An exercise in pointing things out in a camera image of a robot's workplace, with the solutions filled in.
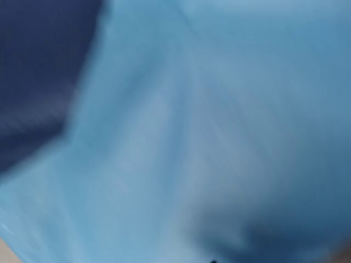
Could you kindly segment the blue wrapping paper sheet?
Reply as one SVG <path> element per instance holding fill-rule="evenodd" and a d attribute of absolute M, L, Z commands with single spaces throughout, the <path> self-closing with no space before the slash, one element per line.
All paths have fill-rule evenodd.
<path fill-rule="evenodd" d="M 1 1 L 1 238 L 24 262 L 350 249 L 350 1 Z"/>

